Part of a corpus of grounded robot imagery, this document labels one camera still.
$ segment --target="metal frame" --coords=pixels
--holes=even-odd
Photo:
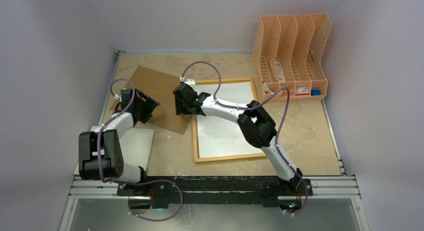
[[[117,52],[117,59],[114,67],[114,75],[110,84],[115,79],[116,71],[118,68],[120,55],[125,52]],[[100,115],[99,125],[102,124],[106,106],[109,100],[109,95],[106,96],[103,110]],[[341,176],[305,176],[305,178],[311,180],[313,195],[310,199],[351,199],[352,206],[356,221],[360,231],[369,231],[365,214],[361,203],[361,194],[358,188],[356,177],[346,176],[345,169],[343,166],[342,158],[339,153],[339,148],[334,136],[333,127],[329,118],[326,103],[324,100],[321,101],[324,109],[325,118],[328,123],[328,127],[331,132],[331,138],[333,141],[335,153],[340,166]],[[72,182],[71,189],[68,195],[68,202],[66,210],[63,215],[62,223],[60,225],[60,231],[67,231],[71,228],[71,224],[74,218],[75,209],[78,205],[79,199],[131,199],[131,200],[150,200],[148,196],[137,196],[137,197],[125,197],[117,196],[118,184],[115,183],[103,183],[101,181],[88,181],[82,180],[79,176],[75,176]],[[292,196],[279,196],[279,200],[293,199],[296,197]]]

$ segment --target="wood-framed whiteboard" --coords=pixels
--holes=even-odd
[[[202,85],[216,85],[218,84],[219,80],[218,79],[211,79],[211,80],[198,80],[196,81],[196,91],[198,91],[199,86]],[[253,78],[229,78],[229,79],[222,79],[221,80],[221,84],[236,84],[236,83],[250,83],[250,88],[251,88],[251,94],[254,100],[258,100],[258,96],[256,93],[256,89],[255,89],[255,82],[253,80]],[[224,97],[222,97],[222,93],[220,95],[220,91],[218,92],[218,97],[220,99],[225,100]],[[229,125],[234,125],[233,127],[238,128],[237,124],[231,123],[229,122]],[[258,159],[258,158],[266,158],[267,156],[262,152],[262,150],[260,150],[259,148],[255,149],[254,147],[250,146],[247,141],[244,140],[243,135],[240,134],[237,136],[237,139],[239,140],[239,142],[241,142],[240,140],[244,140],[245,144],[247,144],[248,149],[252,150],[252,153],[244,153],[244,154],[230,154],[230,155],[217,155],[217,156],[207,156],[207,157],[203,157],[200,153],[199,153],[199,148],[202,145],[199,145],[199,134],[198,134],[198,119],[196,115],[192,116],[192,126],[193,126],[193,147],[194,147],[194,162],[195,163],[209,163],[209,162],[219,162],[219,161],[230,161],[230,160],[243,160],[243,159]]]

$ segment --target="cable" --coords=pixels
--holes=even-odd
[[[118,81],[126,81],[126,82],[128,82],[131,85],[131,87],[132,87],[132,95],[131,95],[131,99],[129,100],[128,105],[121,112],[119,112],[118,114],[112,116],[112,118],[109,119],[106,123],[104,123],[100,127],[100,130],[98,131],[98,134],[97,134],[97,160],[98,160],[98,173],[100,175],[100,180],[103,183],[114,182],[114,183],[117,183],[117,184],[124,184],[124,185],[128,185],[128,186],[145,186],[145,185],[151,185],[151,184],[154,184],[154,183],[161,183],[161,182],[166,182],[166,183],[172,184],[172,186],[175,187],[177,189],[178,193],[179,193],[180,202],[179,202],[178,209],[171,216],[166,217],[166,218],[162,218],[162,219],[152,219],[152,218],[148,218],[148,217],[143,217],[143,216],[139,216],[138,214],[135,214],[133,211],[131,211],[131,207],[128,206],[128,208],[129,208],[129,214],[132,214],[136,218],[140,218],[142,220],[152,221],[152,222],[161,222],[161,221],[170,220],[173,217],[175,217],[181,211],[181,209],[183,208],[183,192],[177,186],[176,183],[171,182],[171,181],[166,180],[166,179],[158,179],[158,180],[153,180],[153,181],[148,181],[148,182],[142,182],[142,183],[122,182],[122,181],[119,181],[119,180],[113,180],[112,178],[110,178],[108,180],[105,180],[105,176],[104,176],[103,168],[102,168],[102,154],[101,154],[101,145],[100,145],[101,144],[102,132],[103,132],[103,130],[112,121],[114,121],[116,118],[118,118],[119,116],[121,116],[123,113],[125,113],[130,108],[130,106],[133,103],[134,98],[136,96],[136,88],[134,87],[134,84],[131,81],[129,81],[128,79],[125,79],[125,78],[119,78],[119,79],[117,79],[117,80],[115,80],[115,81],[112,82],[112,84],[110,85],[110,93],[113,96],[115,96],[115,93],[112,91],[112,87]]]
[[[215,70],[216,74],[218,75],[218,80],[219,81],[218,81],[218,87],[216,88],[215,92],[213,93],[213,99],[215,100],[215,102],[218,105],[220,105],[222,107],[225,107],[225,108],[239,109],[239,110],[255,110],[257,108],[262,107],[264,104],[268,103],[268,101],[270,101],[272,98],[274,98],[281,90],[283,90],[283,89],[286,89],[287,90],[287,100],[285,102],[284,114],[282,115],[281,123],[279,124],[278,131],[277,131],[276,136],[275,136],[275,145],[276,145],[275,147],[276,147],[277,152],[280,155],[280,157],[290,167],[290,169],[294,172],[294,174],[300,179],[300,181],[303,183],[303,185],[304,185],[304,187],[306,189],[304,205],[302,205],[300,207],[300,209],[296,213],[294,213],[294,214],[300,213],[303,210],[303,208],[306,206],[306,203],[308,202],[308,185],[306,184],[306,182],[303,179],[303,177],[300,176],[300,174],[298,174],[298,172],[290,165],[289,161],[287,161],[287,159],[283,156],[283,154],[281,153],[280,149],[277,146],[278,145],[278,138],[280,136],[280,131],[281,131],[281,128],[283,126],[283,123],[284,123],[284,121],[286,119],[287,110],[289,108],[289,101],[290,101],[290,90],[289,90],[289,87],[287,87],[287,86],[280,87],[270,97],[268,97],[263,102],[261,102],[260,104],[254,106],[254,107],[237,107],[237,106],[233,106],[233,105],[227,105],[227,104],[220,103],[219,100],[217,99],[217,93],[218,93],[218,91],[221,88],[221,73],[217,69],[217,67],[215,67],[212,63],[209,63],[209,62],[206,62],[206,61],[197,61],[197,62],[194,62],[194,63],[190,64],[187,68],[185,68],[184,72],[182,72],[182,74],[181,74],[181,78],[183,78],[184,75],[186,74],[187,70],[189,70],[189,68],[191,66],[195,65],[195,64],[206,64],[206,65],[211,66]]]

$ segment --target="wooden frame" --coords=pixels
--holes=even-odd
[[[219,82],[218,79],[197,80],[196,85],[212,85],[212,84],[218,84],[218,82]],[[244,82],[250,82],[253,98],[255,100],[258,100],[258,95],[256,93],[256,88],[255,88],[255,81],[253,80],[253,78],[246,77],[246,78],[221,79],[221,84],[244,83]],[[252,154],[229,155],[229,156],[222,156],[222,157],[203,157],[203,158],[200,158],[199,157],[200,155],[199,155],[198,124],[197,124],[196,115],[193,115],[191,117],[191,120],[192,120],[192,126],[193,126],[194,162],[196,164],[219,162],[219,161],[257,159],[257,158],[266,158],[267,157],[265,155],[265,153],[262,152],[262,153],[252,153]]]

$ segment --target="cardboard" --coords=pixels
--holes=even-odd
[[[192,116],[175,114],[173,91],[180,85],[179,77],[138,66],[129,80],[136,89],[142,90],[160,103],[148,121],[150,124],[182,135],[186,132]],[[131,85],[127,83],[125,87],[131,88]],[[114,110],[117,104],[118,101],[115,101],[110,110]]]

